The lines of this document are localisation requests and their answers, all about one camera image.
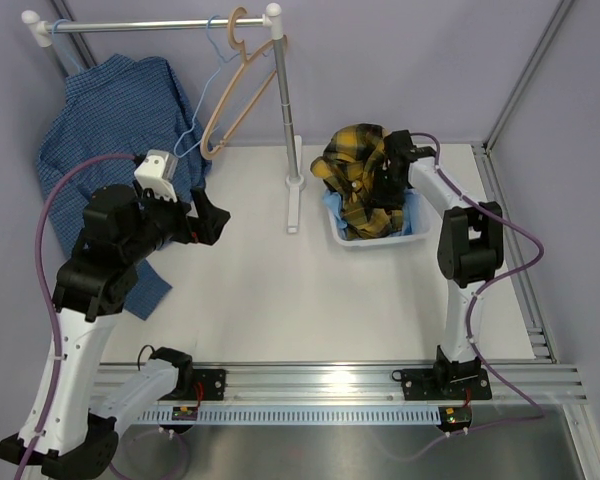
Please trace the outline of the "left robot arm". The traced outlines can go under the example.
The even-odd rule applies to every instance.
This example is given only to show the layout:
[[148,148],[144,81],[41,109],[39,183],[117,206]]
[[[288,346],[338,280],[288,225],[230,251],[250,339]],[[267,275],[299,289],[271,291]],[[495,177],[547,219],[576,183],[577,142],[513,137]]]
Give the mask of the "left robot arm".
[[49,295],[53,336],[40,390],[25,425],[0,441],[0,459],[38,466],[52,479],[95,479],[153,403],[200,397],[191,356],[161,347],[101,406],[90,405],[116,316],[138,282],[138,265],[169,242],[213,245],[230,219],[204,189],[191,194],[191,203],[164,200],[120,184],[92,194]]

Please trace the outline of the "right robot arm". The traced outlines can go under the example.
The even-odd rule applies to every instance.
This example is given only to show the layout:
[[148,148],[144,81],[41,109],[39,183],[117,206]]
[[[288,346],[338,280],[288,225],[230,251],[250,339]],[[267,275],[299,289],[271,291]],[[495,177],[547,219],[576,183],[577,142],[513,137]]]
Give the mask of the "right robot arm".
[[477,203],[440,167],[440,147],[418,147],[407,130],[384,140],[385,160],[374,173],[372,205],[396,207],[414,190],[441,219],[437,263],[448,281],[446,323],[432,366],[392,373],[407,401],[489,400],[492,393],[485,363],[478,353],[480,292],[504,263],[502,209],[496,202]]

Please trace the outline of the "yellow plaid shirt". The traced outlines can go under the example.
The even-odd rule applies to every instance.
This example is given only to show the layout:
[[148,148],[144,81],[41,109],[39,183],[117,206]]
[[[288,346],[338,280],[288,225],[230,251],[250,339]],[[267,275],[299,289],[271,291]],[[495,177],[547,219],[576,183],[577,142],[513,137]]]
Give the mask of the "yellow plaid shirt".
[[372,240],[401,235],[407,226],[401,206],[372,204],[375,170],[387,159],[384,140],[389,131],[359,123],[337,131],[310,165],[314,177],[340,196],[339,216],[348,240]]

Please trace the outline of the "light blue shirt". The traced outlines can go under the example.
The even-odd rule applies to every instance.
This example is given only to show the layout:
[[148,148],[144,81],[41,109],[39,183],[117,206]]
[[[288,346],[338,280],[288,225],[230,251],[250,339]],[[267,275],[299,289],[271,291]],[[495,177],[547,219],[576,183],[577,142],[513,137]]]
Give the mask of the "light blue shirt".
[[325,191],[322,203],[335,225],[336,236],[343,241],[372,241],[405,237],[422,231],[420,196],[403,192],[400,206],[373,205],[371,199],[348,199],[337,191]]

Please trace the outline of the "wooden hanger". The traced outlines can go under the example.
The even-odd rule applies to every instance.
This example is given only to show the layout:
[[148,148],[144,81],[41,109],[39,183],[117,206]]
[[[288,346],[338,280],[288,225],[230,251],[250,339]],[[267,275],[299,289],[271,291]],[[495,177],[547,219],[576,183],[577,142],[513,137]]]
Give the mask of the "wooden hanger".
[[[251,19],[247,16],[247,10],[242,6],[235,8],[227,20],[227,42],[231,49],[235,51],[233,57],[240,60],[240,65],[220,97],[218,104],[216,105],[209,121],[207,122],[199,143],[200,154],[205,160],[213,160],[220,153],[220,151],[227,146],[235,131],[260,100],[261,96],[264,94],[272,80],[277,79],[283,115],[287,156],[290,161],[294,163],[297,160],[297,154],[290,106],[288,78],[286,72],[288,38],[283,32],[282,8],[275,2],[270,3],[267,5],[265,13],[262,15],[262,17],[256,21],[258,25],[266,27],[270,30],[271,39],[263,43],[253,52],[249,52],[247,50],[246,42],[243,39],[239,39],[235,34],[235,30],[238,27],[248,25],[250,20]],[[272,56],[275,60],[275,68],[265,75],[251,96],[249,96],[247,99],[241,100],[236,104],[242,109],[242,111],[235,118],[232,125],[226,129],[224,135],[217,140],[216,143],[212,143],[211,137],[217,130],[218,123],[222,120],[227,106],[231,104],[231,97],[236,91],[239,90],[240,81],[249,73],[250,68],[253,67],[260,58],[270,56]]]

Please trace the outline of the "light blue wire hanger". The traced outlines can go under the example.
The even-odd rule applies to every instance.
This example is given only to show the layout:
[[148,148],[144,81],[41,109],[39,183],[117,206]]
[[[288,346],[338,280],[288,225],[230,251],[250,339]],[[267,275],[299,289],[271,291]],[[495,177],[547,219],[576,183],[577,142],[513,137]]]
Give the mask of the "light blue wire hanger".
[[[229,107],[231,97],[238,90],[241,80],[261,59],[267,59],[274,56],[275,47],[273,38],[267,40],[255,50],[249,51],[246,46],[246,41],[239,40],[236,37],[235,30],[238,27],[238,21],[245,19],[246,14],[247,10],[244,7],[236,7],[231,12],[229,19],[226,21],[225,27],[227,29],[227,43],[231,50],[234,51],[234,54],[230,57],[226,56],[222,52],[219,44],[211,35],[211,29],[214,26],[214,22],[219,20],[220,17],[218,15],[213,15],[205,22],[205,37],[214,51],[217,67],[216,70],[208,77],[204,86],[202,87],[202,90],[200,91],[197,104],[194,107],[191,117],[190,127],[178,137],[173,146],[172,151],[177,158],[184,158],[194,150],[198,150],[203,159],[214,159],[233,139],[238,128],[242,126],[247,116],[260,101],[266,89],[278,73],[278,68],[272,67],[270,71],[264,75],[260,83],[254,88],[252,93],[244,97],[236,106],[233,107],[233,122],[230,126],[224,128],[224,134],[215,143],[213,143],[211,141],[211,137],[219,129],[219,125],[222,123],[222,121],[227,119],[227,108]],[[198,121],[198,115],[206,99],[208,90],[213,85],[216,78],[225,69],[225,67],[230,65],[236,59],[240,60],[239,66],[237,67],[232,79],[229,81],[216,106],[214,107],[209,120],[202,130],[200,138],[192,143],[189,147],[185,148],[185,140],[191,134],[193,134],[198,127],[201,127],[201,124]]]

